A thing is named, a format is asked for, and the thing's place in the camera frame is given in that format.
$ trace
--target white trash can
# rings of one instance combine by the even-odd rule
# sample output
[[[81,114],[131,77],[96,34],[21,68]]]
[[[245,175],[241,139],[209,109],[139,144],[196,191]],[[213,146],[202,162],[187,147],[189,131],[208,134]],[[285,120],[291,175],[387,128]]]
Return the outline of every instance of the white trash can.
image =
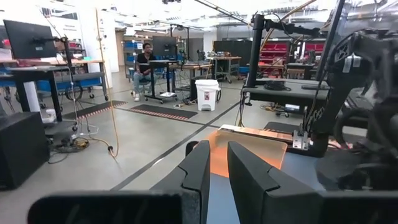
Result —
[[[217,80],[197,80],[195,82],[198,92],[198,110],[216,109],[216,93],[220,90]]]

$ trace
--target chair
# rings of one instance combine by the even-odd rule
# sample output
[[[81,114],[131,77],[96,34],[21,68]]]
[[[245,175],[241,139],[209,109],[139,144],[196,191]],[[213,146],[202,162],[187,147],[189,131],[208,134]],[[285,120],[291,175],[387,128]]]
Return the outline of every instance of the chair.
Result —
[[[135,71],[134,68],[129,68],[129,73],[130,73],[130,76],[131,76],[130,79],[132,79],[132,76],[134,75],[134,71]],[[140,80],[139,81],[139,86],[140,86],[139,92],[140,93],[145,93],[145,91],[150,92],[150,87],[148,87],[148,85],[150,85],[150,81],[149,80]]]

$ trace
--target black floor mat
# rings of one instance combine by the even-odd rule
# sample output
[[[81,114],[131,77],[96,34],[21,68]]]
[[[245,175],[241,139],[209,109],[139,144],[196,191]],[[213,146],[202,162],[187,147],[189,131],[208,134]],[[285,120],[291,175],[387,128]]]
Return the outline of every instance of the black floor mat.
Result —
[[[185,111],[180,109],[164,108],[161,106],[139,105],[130,109],[132,112],[159,116],[163,118],[188,120],[198,114],[193,111]]]
[[[124,105],[126,103],[127,102],[125,102],[125,101],[118,101],[118,100],[112,101],[114,108],[117,106]],[[99,105],[91,106],[89,108],[84,108],[82,110],[78,110],[77,117],[78,117],[78,119],[82,119],[82,118],[86,118],[86,117],[93,116],[95,114],[107,111],[109,109],[111,109],[111,102],[105,102],[105,103],[102,103]],[[63,117],[66,119],[75,119],[75,116],[76,116],[75,112],[71,112],[71,113],[67,113],[67,114],[63,115]]]
[[[298,130],[298,128],[299,128],[299,126],[294,125],[294,124],[268,122],[267,126],[264,129],[268,130],[268,131],[275,131],[278,133],[292,134],[294,132],[294,130]],[[363,139],[363,137],[356,136],[354,134],[344,134],[344,139],[347,142],[354,143],[356,141],[359,141],[360,139]]]

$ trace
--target jeans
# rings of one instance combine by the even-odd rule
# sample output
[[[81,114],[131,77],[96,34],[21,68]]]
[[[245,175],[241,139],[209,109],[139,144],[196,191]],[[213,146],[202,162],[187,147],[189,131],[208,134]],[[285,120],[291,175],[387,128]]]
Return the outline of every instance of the jeans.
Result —
[[[133,82],[133,84],[134,84],[134,91],[135,91],[136,93],[139,93],[139,92],[140,92],[140,91],[139,91],[139,82],[140,82],[141,80],[148,80],[148,81],[150,81],[150,74],[144,75],[144,74],[139,73],[139,72],[134,72],[134,74],[133,74],[133,76],[132,76],[132,82]],[[156,80],[157,80],[157,76],[154,75],[154,84],[156,84]]]

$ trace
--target sneaker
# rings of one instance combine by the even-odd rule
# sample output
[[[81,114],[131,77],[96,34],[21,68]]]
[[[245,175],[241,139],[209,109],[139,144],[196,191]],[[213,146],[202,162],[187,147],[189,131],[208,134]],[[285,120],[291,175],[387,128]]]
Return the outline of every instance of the sneaker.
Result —
[[[136,95],[134,96],[134,102],[138,102],[139,101],[139,93],[136,93]]]

